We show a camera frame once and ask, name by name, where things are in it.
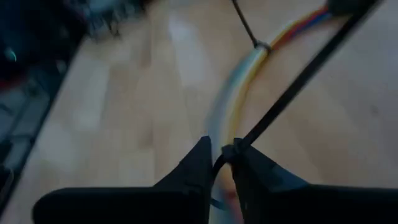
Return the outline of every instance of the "black wire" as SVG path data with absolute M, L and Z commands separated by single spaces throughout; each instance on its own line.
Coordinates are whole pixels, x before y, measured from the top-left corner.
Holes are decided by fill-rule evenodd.
M 216 162 L 214 163 L 213 169 L 211 170 L 211 174 L 212 174 L 212 176 L 213 176 L 213 179 L 212 179 L 213 184 L 214 184 L 214 181 L 216 180 L 216 177 L 217 177 L 218 172 L 220 171 L 220 169 L 222 168 L 222 166 L 223 166 L 225 163 L 226 163 L 226 161 L 225 161 L 223 155 L 220 155 L 220 156 L 217 158 Z
M 212 176 L 212 180 L 211 180 L 211 185 L 214 185 L 214 182 L 216 180 L 217 174 L 220 171 L 220 169 L 224 166 L 224 164 L 226 163 L 224 156 L 220 155 L 216 162 L 214 163 L 213 169 L 211 170 L 211 176 Z M 214 198 L 211 198 L 210 200 L 210 204 L 220 210 L 226 210 L 226 206 L 224 205 L 223 202 L 220 202 Z
M 214 207 L 220 209 L 220 210 L 226 210 L 226 206 L 224 205 L 224 203 L 223 203 L 223 202 L 220 202 L 220 201 L 218 201 L 218 200 L 216 200 L 216 199 L 214 199 L 214 198 L 211 198 L 210 204 L 211 204 L 212 206 L 214 206 Z
M 236 0 L 232 0 L 232 3 L 234 4 L 234 8 L 236 10 L 236 12 L 238 13 L 239 18 L 241 19 L 244 28 L 246 29 L 246 32 L 248 33 L 251 42 L 253 43 L 254 47 L 257 47 L 258 45 L 258 41 L 257 39 L 254 37 L 253 32 L 251 31 L 248 22 L 246 21 L 246 19 L 244 18 L 244 15 L 242 13 L 241 8 L 239 7 L 238 3 L 236 2 Z
M 250 132 L 238 142 L 240 150 L 247 149 L 283 112 L 289 103 L 300 93 L 303 87 L 314 77 L 319 68 L 330 58 L 331 54 L 337 49 L 342 41 L 347 38 L 348 34 L 355 28 L 358 22 L 366 15 L 376 0 L 369 5 L 368 8 L 359 11 L 351 16 L 351 18 L 343 25 L 338 33 L 326 44 L 326 46 L 318 53 L 318 55 L 304 68 L 301 74 L 293 81 L 287 90 L 272 105 L 269 111 L 261 118 L 261 120 L 250 130 Z

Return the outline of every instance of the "multicolored wire bundle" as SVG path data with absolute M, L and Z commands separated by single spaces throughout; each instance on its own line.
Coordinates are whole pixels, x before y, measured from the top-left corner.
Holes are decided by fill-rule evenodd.
M 248 92 L 251 81 L 256 76 L 267 56 L 290 42 L 294 37 L 330 18 L 332 18 L 332 15 L 327 6 L 309 13 L 301 19 L 289 24 L 269 46 L 257 45 L 238 65 L 221 91 L 216 102 L 218 106 L 215 108 L 210 118 L 212 123 L 209 127 L 209 135 L 214 147 L 214 157 L 221 153 L 221 147 L 233 144 L 246 93 Z M 235 221 L 237 221 L 237 223 L 242 223 L 241 208 L 236 195 L 231 169 L 228 166 L 224 166 L 220 170 L 219 184 L 221 185 L 221 194 L 224 198 L 222 202 L 228 205 L 227 207 L 232 212 Z

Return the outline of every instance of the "light wood floor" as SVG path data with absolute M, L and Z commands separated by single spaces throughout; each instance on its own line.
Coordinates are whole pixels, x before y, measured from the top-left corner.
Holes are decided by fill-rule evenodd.
M 269 40 L 322 0 L 240 1 Z M 254 146 L 313 183 L 398 187 L 398 2 L 386 0 Z M 264 65 L 243 109 L 244 136 L 343 20 Z M 251 43 L 229 0 L 158 0 L 122 39 L 85 40 L 3 223 L 29 223 L 62 187 L 149 186 L 206 134 L 206 117 Z

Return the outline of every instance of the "blue wire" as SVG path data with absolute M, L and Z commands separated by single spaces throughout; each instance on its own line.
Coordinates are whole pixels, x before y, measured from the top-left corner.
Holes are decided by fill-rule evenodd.
M 312 21 L 310 21 L 307 25 L 303 26 L 299 30 L 296 30 L 296 32 L 294 32 L 292 34 L 292 37 L 299 35 L 301 32 L 305 31 L 306 29 L 308 29 L 322 21 L 325 21 L 325 20 L 329 19 L 330 17 L 331 17 L 331 14 L 329 12 L 325 12 L 325 13 L 318 15 L 316 18 L 314 18 Z

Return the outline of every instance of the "dark equipment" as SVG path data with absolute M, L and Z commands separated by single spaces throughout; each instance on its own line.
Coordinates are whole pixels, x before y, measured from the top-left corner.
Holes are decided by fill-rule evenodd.
M 35 223 L 208 223 L 211 188 L 226 163 L 232 167 L 245 223 L 397 223 L 398 190 L 309 184 L 251 146 L 377 1 L 353 2 L 361 3 L 357 12 L 249 134 L 222 148 L 214 165 L 211 140 L 202 137 L 153 187 L 56 190 L 35 204 Z

